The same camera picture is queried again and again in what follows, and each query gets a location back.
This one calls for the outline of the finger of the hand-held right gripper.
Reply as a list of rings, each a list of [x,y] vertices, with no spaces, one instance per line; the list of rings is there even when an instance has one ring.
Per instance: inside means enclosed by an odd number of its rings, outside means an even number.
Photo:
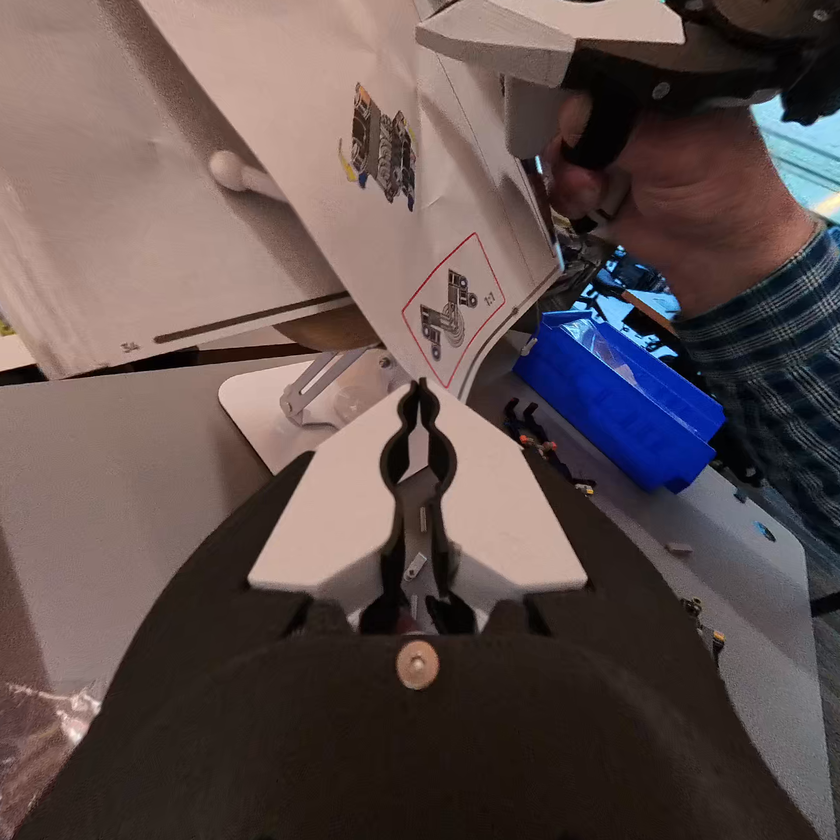
[[[659,1],[457,1],[435,6],[415,39],[440,56],[556,88],[578,47],[680,46],[686,34]]]
[[[569,94],[564,77],[549,84],[503,76],[505,142],[513,157],[537,157],[561,136],[560,112]]]

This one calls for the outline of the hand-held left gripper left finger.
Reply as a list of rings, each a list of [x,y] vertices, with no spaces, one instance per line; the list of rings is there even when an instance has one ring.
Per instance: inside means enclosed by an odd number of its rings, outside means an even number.
[[[381,556],[392,536],[394,488],[422,468],[398,412],[402,385],[312,454],[248,573],[250,587],[336,602],[346,616],[383,592]]]

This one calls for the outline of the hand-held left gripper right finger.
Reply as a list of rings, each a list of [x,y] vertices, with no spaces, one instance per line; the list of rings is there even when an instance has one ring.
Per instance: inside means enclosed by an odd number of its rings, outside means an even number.
[[[576,591],[587,573],[507,434],[437,383],[418,383],[429,457],[444,454],[432,516],[438,593],[488,615],[504,600]]]

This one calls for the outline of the white lego instruction booklet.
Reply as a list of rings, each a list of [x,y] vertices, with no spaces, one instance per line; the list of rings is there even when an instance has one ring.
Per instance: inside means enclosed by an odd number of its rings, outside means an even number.
[[[2,315],[44,375],[354,304],[465,400],[560,262],[499,80],[419,46],[418,9],[2,2]]]

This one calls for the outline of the person's right forearm plaid sleeve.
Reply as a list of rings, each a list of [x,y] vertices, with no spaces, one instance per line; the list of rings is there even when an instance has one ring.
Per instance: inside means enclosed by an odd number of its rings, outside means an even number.
[[[681,342],[755,465],[808,531],[839,547],[839,237],[822,227]]]

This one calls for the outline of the scattered small lego pins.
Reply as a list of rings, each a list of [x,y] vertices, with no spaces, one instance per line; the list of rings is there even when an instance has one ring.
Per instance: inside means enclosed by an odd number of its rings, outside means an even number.
[[[533,449],[542,460],[558,472],[568,483],[588,498],[595,494],[596,482],[586,477],[575,476],[560,459],[557,444],[547,435],[534,414],[539,407],[531,402],[518,413],[519,399],[513,397],[503,409],[503,427],[509,436],[522,448]]]

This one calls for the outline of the person's right hand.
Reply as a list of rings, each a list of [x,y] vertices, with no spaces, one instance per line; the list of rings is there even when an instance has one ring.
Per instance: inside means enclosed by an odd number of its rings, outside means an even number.
[[[727,303],[795,257],[820,228],[783,184],[750,110],[721,109],[684,119],[641,118],[608,172],[567,162],[592,105],[563,102],[546,154],[551,204],[570,220],[603,207],[611,182],[628,179],[612,220],[596,233],[623,246],[668,282],[683,319]]]

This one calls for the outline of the white stand with grey hinge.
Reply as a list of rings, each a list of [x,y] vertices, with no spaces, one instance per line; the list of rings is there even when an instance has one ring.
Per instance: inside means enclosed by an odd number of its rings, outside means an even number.
[[[409,379],[387,350],[370,346],[235,375],[219,387],[218,401],[277,475]]]

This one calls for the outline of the blue plastic storage bin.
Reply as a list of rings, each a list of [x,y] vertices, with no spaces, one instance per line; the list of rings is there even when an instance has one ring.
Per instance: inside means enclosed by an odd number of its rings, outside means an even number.
[[[640,390],[564,328],[583,311],[542,315],[536,342],[514,373],[645,491],[679,494],[714,457],[725,422],[720,404],[605,322],[599,330],[630,364]]]

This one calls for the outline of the white rounded peg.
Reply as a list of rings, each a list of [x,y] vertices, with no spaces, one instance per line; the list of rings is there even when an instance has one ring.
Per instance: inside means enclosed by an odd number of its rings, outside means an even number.
[[[213,152],[208,168],[215,182],[229,191],[257,193],[280,203],[289,203],[286,194],[268,173],[245,163],[235,152]]]

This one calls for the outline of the crumpled clear plastic bag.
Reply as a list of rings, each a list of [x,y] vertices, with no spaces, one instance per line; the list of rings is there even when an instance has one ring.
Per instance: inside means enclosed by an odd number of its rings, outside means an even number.
[[[1,838],[13,838],[99,714],[83,688],[59,695],[3,682],[1,688]]]

